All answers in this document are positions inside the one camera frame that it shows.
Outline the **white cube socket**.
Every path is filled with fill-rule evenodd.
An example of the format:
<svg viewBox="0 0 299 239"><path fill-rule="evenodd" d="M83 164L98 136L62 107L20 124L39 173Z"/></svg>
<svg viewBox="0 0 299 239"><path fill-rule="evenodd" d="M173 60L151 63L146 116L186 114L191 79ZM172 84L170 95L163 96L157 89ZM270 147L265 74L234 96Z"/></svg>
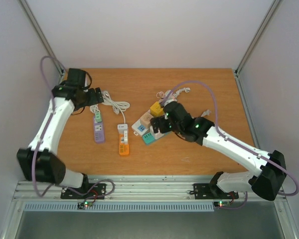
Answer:
<svg viewBox="0 0 299 239"><path fill-rule="evenodd" d="M158 140L164 136L164 133L161 133L159 130L155 132L152 126L150 127L150 133L152 134L155 140Z"/></svg>

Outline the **yellow cube socket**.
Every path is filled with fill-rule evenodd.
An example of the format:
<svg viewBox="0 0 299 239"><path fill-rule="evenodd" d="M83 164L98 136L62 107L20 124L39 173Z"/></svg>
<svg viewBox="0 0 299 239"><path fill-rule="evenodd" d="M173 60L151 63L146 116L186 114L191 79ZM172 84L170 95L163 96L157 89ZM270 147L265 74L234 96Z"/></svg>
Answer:
<svg viewBox="0 0 299 239"><path fill-rule="evenodd" d="M149 109L150 114L153 117L159 117L164 115L163 108L161 107L159 102L155 102Z"/></svg>

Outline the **green small adapter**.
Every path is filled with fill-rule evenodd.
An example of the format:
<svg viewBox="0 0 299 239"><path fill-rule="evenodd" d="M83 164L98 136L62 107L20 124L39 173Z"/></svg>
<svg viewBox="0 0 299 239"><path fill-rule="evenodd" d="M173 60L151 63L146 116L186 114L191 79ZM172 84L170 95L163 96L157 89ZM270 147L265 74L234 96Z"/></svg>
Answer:
<svg viewBox="0 0 299 239"><path fill-rule="evenodd" d="M100 113L100 112L96 112L96 113L95 113L95 122L96 122L96 123L100 123L100 122L102 122L102 116L101 116L101 113Z"/></svg>

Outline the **beige cube socket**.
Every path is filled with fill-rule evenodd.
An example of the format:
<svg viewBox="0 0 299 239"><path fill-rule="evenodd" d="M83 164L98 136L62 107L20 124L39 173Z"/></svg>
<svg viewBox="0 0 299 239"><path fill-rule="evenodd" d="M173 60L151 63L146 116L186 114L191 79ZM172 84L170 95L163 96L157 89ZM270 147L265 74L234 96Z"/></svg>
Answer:
<svg viewBox="0 0 299 239"><path fill-rule="evenodd" d="M149 111L145 112L141 117L140 117L140 123L143 125L145 128L150 128L150 120L153 118L153 116L150 114Z"/></svg>

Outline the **white charger with pink cable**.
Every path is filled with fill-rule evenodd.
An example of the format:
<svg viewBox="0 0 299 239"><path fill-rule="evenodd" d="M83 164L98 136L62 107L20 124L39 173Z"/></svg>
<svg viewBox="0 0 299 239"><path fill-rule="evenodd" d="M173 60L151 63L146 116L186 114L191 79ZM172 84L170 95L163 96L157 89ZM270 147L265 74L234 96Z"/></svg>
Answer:
<svg viewBox="0 0 299 239"><path fill-rule="evenodd" d="M158 102L161 103L165 96L169 94L170 90L167 90L166 92L157 92L156 97L158 98ZM175 100L173 94L169 95L168 99L164 102L165 104L168 104L170 102L173 102Z"/></svg>

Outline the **small white USB charger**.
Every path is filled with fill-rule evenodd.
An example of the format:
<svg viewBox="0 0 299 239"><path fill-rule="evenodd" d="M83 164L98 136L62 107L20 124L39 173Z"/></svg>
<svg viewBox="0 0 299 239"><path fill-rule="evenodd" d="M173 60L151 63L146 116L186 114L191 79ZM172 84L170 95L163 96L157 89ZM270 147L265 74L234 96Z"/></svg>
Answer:
<svg viewBox="0 0 299 239"><path fill-rule="evenodd" d="M128 125L126 123L118 124L117 129L119 134L124 134L124 131L128 130Z"/></svg>

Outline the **white adapter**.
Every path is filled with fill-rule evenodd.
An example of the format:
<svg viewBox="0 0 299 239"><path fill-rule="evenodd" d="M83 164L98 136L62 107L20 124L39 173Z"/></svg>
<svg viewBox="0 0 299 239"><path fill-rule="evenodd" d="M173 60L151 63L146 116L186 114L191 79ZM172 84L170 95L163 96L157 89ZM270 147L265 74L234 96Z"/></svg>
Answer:
<svg viewBox="0 0 299 239"><path fill-rule="evenodd" d="M129 144L129 135L127 130L124 130L124 132L120 134L120 143L124 145Z"/></svg>

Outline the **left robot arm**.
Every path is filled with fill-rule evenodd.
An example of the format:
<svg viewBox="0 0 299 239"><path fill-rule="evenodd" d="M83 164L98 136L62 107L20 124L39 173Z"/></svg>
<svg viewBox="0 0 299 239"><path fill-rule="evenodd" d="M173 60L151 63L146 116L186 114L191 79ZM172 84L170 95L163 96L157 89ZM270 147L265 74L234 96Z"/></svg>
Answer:
<svg viewBox="0 0 299 239"><path fill-rule="evenodd" d="M104 101L101 89L91 88L91 83L87 71L70 68L67 79L51 90L52 98L40 129L29 146L19 149L16 155L26 180L71 187L78 198L90 194L84 174L68 169L57 157L57 150L72 113Z"/></svg>

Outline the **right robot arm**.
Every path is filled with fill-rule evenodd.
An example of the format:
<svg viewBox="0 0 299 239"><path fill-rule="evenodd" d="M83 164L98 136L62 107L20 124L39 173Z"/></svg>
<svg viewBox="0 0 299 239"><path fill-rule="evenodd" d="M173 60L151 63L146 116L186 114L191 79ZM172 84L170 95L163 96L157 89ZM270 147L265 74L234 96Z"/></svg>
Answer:
<svg viewBox="0 0 299 239"><path fill-rule="evenodd" d="M178 137L216 150L242 165L246 172L217 172L209 182L214 198L234 191L252 191L260 198L273 201L287 176L284 155L254 148L219 129L214 122L193 118L182 104L170 102L163 108L163 115L150 120L154 135L174 132Z"/></svg>

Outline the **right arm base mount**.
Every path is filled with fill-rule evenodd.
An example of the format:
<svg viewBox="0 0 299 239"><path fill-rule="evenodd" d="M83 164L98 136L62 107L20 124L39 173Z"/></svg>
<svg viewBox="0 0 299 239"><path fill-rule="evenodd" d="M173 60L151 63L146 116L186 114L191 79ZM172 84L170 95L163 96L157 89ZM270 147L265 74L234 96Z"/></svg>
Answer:
<svg viewBox="0 0 299 239"><path fill-rule="evenodd" d="M223 192L216 185L209 183L195 183L193 184L193 190L189 192L190 195L194 195L195 199L238 199L239 194L237 192Z"/></svg>

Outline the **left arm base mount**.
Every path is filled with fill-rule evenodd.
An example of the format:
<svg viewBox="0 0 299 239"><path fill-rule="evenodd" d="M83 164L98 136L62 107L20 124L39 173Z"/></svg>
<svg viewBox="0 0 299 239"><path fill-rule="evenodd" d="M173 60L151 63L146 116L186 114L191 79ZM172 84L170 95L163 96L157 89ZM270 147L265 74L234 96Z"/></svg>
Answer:
<svg viewBox="0 0 299 239"><path fill-rule="evenodd" d="M78 193L71 191L69 189L65 190L61 193L60 198L61 199L76 199L76 200L83 200L89 197L92 197L94 199L97 197L97 199L104 199L104 195L107 192L107 186L105 183L99 183L96 186L94 186L90 191L88 191L92 187L92 183L86 184L86 188L75 188L74 190Z"/></svg>

